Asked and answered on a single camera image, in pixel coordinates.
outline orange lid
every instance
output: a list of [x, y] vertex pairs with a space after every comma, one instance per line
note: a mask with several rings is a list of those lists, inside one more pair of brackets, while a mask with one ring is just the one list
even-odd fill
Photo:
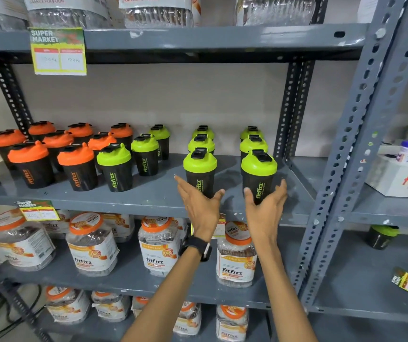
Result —
[[248, 226], [243, 222], [226, 222], [226, 240], [237, 246], [251, 243]]
[[115, 138], [125, 138], [133, 135], [131, 126], [125, 122], [119, 122], [116, 125], [110, 126], [110, 131]]
[[69, 131], [59, 130], [47, 133], [43, 143], [47, 148], [63, 148], [74, 141], [73, 135]]
[[230, 319], [242, 318], [247, 310], [245, 307], [237, 307], [237, 306], [221, 305], [220, 307], [224, 315]]
[[135, 299], [138, 303], [142, 304], [142, 305], [147, 305], [148, 301], [150, 300], [150, 298], [146, 298], [144, 296], [135, 296]]
[[13, 209], [3, 212], [0, 215], [0, 232], [17, 228], [24, 224], [27, 220], [19, 209]]
[[33, 122], [28, 129], [31, 135], [42, 135], [55, 131], [55, 126], [49, 121]]
[[195, 302], [184, 301], [183, 304], [182, 304], [181, 311], [185, 312], [185, 311], [191, 310], [195, 306], [196, 306]]
[[0, 148], [23, 143], [27, 138], [19, 129], [7, 129], [0, 131]]
[[68, 127], [70, 128], [68, 131], [70, 131], [75, 138], [87, 137], [93, 134], [93, 129], [89, 123], [79, 122], [69, 125]]
[[89, 140], [89, 148], [99, 151], [110, 143], [117, 143], [117, 140], [112, 136], [112, 132], [99, 132]]
[[93, 158], [93, 150], [88, 148], [87, 143], [65, 146], [57, 156], [59, 164], [62, 166], [78, 166], [79, 164], [92, 161]]
[[103, 217], [98, 212], [82, 212], [70, 222], [70, 232], [75, 235], [87, 235], [103, 224]]
[[93, 292], [96, 296], [99, 296], [100, 298], [103, 298], [103, 297], [105, 297], [105, 296], [109, 296], [110, 295], [110, 293], [105, 293], [105, 292], [103, 292], [103, 291], [95, 291], [95, 292]]
[[46, 288], [46, 297], [49, 301], [55, 301], [65, 297], [65, 295], [69, 294], [71, 290], [71, 288], [48, 285]]
[[159, 233], [165, 230], [172, 221], [172, 217], [145, 216], [142, 219], [142, 229], [147, 233]]
[[40, 160], [48, 155], [49, 150], [41, 141], [36, 140], [13, 145], [7, 157], [13, 163], [25, 163]]

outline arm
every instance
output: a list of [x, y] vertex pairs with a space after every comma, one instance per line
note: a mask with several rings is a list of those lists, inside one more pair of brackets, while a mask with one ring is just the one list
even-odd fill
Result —
[[[212, 199], [208, 199], [183, 179], [178, 176], [175, 179], [185, 209], [193, 223], [194, 235], [210, 242], [220, 218], [219, 207], [224, 190], [219, 190]], [[123, 336], [122, 342], [170, 341], [200, 261], [198, 250], [188, 247]]]
[[275, 328], [281, 342], [318, 342], [307, 315], [291, 285], [277, 246], [278, 223], [287, 198], [286, 181], [256, 206], [250, 189], [244, 189], [248, 228], [258, 253], [269, 293]]

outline left hand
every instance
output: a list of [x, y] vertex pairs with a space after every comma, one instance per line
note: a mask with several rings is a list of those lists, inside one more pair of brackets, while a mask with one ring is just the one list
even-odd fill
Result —
[[177, 189], [182, 197], [194, 228], [194, 236], [210, 242], [220, 219], [220, 201], [224, 189], [219, 190], [212, 199], [208, 199], [196, 187], [193, 187], [179, 176], [174, 176]]

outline black shaker bottle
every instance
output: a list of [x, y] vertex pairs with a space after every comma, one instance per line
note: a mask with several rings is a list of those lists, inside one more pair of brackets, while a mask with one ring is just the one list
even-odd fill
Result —
[[385, 249], [391, 240], [400, 234], [397, 226], [372, 224], [365, 237], [365, 242], [374, 249]]
[[93, 135], [93, 129], [89, 123], [79, 122], [68, 127], [68, 131], [73, 134], [74, 143], [88, 143]]
[[28, 128], [28, 133], [33, 140], [42, 141], [47, 133], [55, 132], [55, 126], [49, 121], [33, 122]]
[[207, 137], [207, 134], [198, 134], [188, 143], [188, 152], [193, 152], [195, 148], [207, 148], [207, 152], [213, 155], [215, 143]]
[[73, 190], [92, 190], [98, 186], [94, 153], [87, 143], [72, 143], [65, 146], [57, 159], [63, 166]]
[[96, 156], [98, 156], [99, 151], [106, 147], [107, 145], [111, 143], [116, 143], [117, 140], [112, 136], [111, 132], [99, 132], [98, 134], [95, 134], [90, 140], [89, 140], [89, 148], [93, 150], [94, 153], [94, 164], [96, 168], [98, 169], [99, 173], [102, 173], [103, 170], [99, 166], [98, 162], [96, 161]]
[[134, 138], [131, 151], [140, 176], [152, 176], [158, 173], [159, 147], [155, 136], [150, 133], [143, 133]]
[[194, 138], [198, 134], [207, 134], [207, 137], [209, 137], [210, 139], [212, 139], [212, 140], [215, 139], [215, 133], [213, 133], [213, 131], [207, 125], [201, 125], [198, 128], [196, 128], [193, 131], [193, 135], [191, 137]]
[[243, 142], [250, 135], [258, 135], [259, 137], [264, 139], [264, 134], [258, 129], [257, 126], [248, 126], [240, 134], [240, 142]]
[[248, 151], [254, 149], [261, 149], [267, 152], [269, 151], [269, 145], [267, 145], [265, 140], [259, 135], [249, 135], [248, 138], [245, 138], [240, 144], [240, 165], [242, 165], [242, 160], [245, 156], [248, 155]]
[[8, 160], [7, 154], [11, 150], [11, 146], [23, 143], [27, 138], [19, 129], [7, 129], [0, 131], [0, 156], [7, 168], [12, 171], [16, 166]]
[[131, 150], [131, 143], [133, 142], [133, 130], [131, 126], [125, 122], [119, 122], [116, 125], [110, 126], [112, 136], [119, 144], [125, 144], [125, 148]]
[[169, 137], [171, 134], [163, 125], [155, 125], [150, 128], [150, 134], [155, 136], [156, 141], [160, 145], [158, 148], [158, 160], [167, 160], [169, 158]]
[[70, 145], [71, 143], [73, 143], [73, 141], [73, 135], [70, 132], [62, 129], [47, 133], [44, 137], [43, 143], [49, 150], [50, 161], [58, 171], [63, 171], [63, 167], [61, 166], [61, 164], [59, 164], [57, 156], [65, 146]]
[[207, 148], [196, 148], [183, 160], [183, 167], [187, 172], [187, 181], [202, 192], [207, 198], [212, 198], [213, 181], [217, 159]]
[[124, 192], [133, 187], [131, 153], [125, 144], [112, 143], [102, 148], [97, 159], [111, 192]]
[[242, 160], [242, 188], [253, 193], [254, 203], [259, 205], [270, 194], [272, 179], [277, 172], [277, 162], [264, 150], [249, 150]]
[[28, 188], [43, 188], [55, 182], [49, 151], [41, 141], [13, 145], [7, 157], [19, 168]]

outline hand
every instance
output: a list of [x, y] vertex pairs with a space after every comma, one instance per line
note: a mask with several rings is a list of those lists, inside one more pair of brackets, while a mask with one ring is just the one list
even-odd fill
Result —
[[220, 201], [224, 190], [221, 189], [212, 199], [208, 199], [196, 187], [193, 187], [179, 176], [174, 176], [178, 192], [182, 197], [194, 228], [194, 236], [210, 242], [220, 219]]
[[288, 197], [286, 180], [275, 187], [275, 192], [264, 198], [261, 204], [255, 205], [253, 193], [244, 188], [245, 213], [248, 229], [256, 248], [263, 247], [266, 242], [277, 243], [278, 223], [283, 213], [283, 205]]

